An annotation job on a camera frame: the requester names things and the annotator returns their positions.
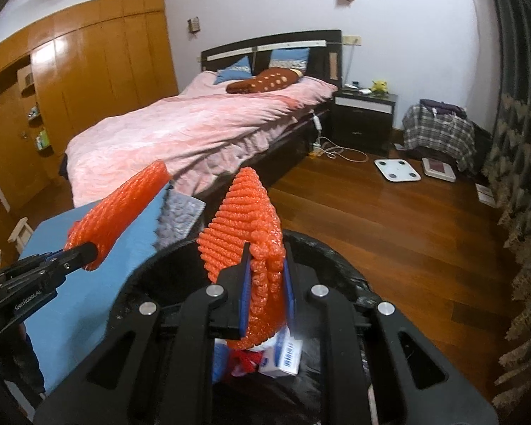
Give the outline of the black white nightstand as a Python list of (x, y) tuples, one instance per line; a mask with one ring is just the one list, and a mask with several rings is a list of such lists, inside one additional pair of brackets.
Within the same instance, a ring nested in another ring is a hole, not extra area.
[(337, 91), (331, 111), (332, 139), (341, 146), (386, 157), (391, 147), (396, 102), (394, 94)]

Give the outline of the left wall lamp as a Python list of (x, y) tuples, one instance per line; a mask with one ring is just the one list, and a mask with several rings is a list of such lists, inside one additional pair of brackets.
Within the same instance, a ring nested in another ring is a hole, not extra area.
[(188, 30), (191, 35), (196, 35), (200, 32), (200, 21), (197, 16), (188, 20)]

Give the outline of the dark patterned curtain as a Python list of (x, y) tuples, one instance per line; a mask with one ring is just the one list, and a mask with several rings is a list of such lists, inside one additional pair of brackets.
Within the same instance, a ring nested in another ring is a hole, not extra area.
[(504, 248), (520, 271), (512, 299), (523, 309), (507, 329), (515, 347), (500, 358), (493, 399), (506, 415), (531, 413), (531, 0), (494, 0), (501, 42), (500, 104), (484, 174), (502, 211)]

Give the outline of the right blue pillow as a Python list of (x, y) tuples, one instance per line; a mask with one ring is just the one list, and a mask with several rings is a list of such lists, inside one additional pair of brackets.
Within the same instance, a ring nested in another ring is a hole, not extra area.
[(304, 73), (309, 63), (309, 48), (275, 49), (271, 52), (268, 67), (299, 70)]

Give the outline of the grey cloth rag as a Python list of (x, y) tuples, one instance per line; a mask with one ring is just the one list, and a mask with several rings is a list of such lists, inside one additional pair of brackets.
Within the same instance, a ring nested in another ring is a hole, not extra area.
[(167, 187), (155, 229), (154, 248), (159, 251), (185, 239), (193, 238), (203, 229), (206, 203)]

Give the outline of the blue pillow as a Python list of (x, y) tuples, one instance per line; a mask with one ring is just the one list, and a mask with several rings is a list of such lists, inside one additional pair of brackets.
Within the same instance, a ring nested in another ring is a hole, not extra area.
[(215, 84), (219, 85), (226, 81), (243, 81), (252, 77), (250, 60), (247, 56), (244, 56), (232, 65), (218, 70)]
[(268, 67), (299, 70), (304, 73), (309, 63), (309, 48), (275, 49), (271, 52)]

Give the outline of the left blue pillow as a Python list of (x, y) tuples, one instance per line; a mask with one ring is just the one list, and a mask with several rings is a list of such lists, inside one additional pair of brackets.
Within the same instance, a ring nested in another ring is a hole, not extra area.
[(215, 84), (219, 85), (226, 81), (243, 81), (252, 77), (250, 60), (247, 56), (244, 56), (232, 65), (218, 70)]

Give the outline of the pink quilt bed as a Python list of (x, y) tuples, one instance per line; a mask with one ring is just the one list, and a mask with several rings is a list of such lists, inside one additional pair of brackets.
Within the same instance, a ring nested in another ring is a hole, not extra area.
[(305, 76), (281, 90), (229, 94), (216, 77), (204, 71), (176, 96), (77, 134), (66, 150), (74, 206), (105, 198), (155, 160), (164, 161), (179, 192), (200, 194), (267, 152), (337, 90)]

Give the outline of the orange foam net sleeve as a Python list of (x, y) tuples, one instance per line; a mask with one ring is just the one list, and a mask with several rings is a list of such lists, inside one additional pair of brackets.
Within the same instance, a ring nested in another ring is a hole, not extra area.
[(249, 246), (251, 294), (246, 335), (228, 341), (237, 350), (270, 339), (285, 324), (284, 261), (281, 221), (256, 171), (238, 171), (211, 222), (199, 233), (197, 249), (212, 282), (241, 262)]

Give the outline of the white bathroom scale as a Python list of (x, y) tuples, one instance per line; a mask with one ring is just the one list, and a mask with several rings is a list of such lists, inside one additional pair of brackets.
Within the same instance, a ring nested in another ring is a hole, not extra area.
[(374, 160), (375, 167), (390, 182), (417, 182), (421, 176), (404, 159), (379, 158)]

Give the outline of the yellow plush toy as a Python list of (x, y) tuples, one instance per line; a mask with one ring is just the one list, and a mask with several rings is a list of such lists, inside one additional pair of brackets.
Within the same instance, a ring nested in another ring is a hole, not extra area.
[(387, 81), (384, 80), (374, 80), (371, 85), (371, 93), (376, 96), (387, 96), (389, 94)]

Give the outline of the red fabric bow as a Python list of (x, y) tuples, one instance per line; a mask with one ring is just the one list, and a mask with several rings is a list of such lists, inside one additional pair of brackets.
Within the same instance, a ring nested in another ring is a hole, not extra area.
[(229, 352), (226, 372), (232, 377), (243, 377), (259, 370), (263, 351), (238, 350)]

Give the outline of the brown dotted pillow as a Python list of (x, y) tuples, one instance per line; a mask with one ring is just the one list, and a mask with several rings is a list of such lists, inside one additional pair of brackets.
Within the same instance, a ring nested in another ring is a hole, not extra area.
[(262, 71), (257, 76), (235, 81), (228, 85), (229, 94), (251, 94), (281, 90), (298, 83), (303, 78), (303, 72), (293, 68), (273, 67)]

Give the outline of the wooden wardrobe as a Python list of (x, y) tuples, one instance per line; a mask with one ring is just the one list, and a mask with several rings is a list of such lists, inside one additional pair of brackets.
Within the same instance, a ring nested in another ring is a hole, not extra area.
[(18, 209), (55, 180), (69, 141), (175, 95), (165, 0), (91, 0), (0, 43), (0, 190)]

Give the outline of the white blue alcohol pad box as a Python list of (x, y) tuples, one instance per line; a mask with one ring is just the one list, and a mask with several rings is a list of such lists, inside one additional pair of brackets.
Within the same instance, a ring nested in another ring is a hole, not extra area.
[(271, 378), (296, 376), (299, 372), (303, 341), (294, 338), (287, 326), (274, 337), (256, 346), (262, 354), (258, 371)]

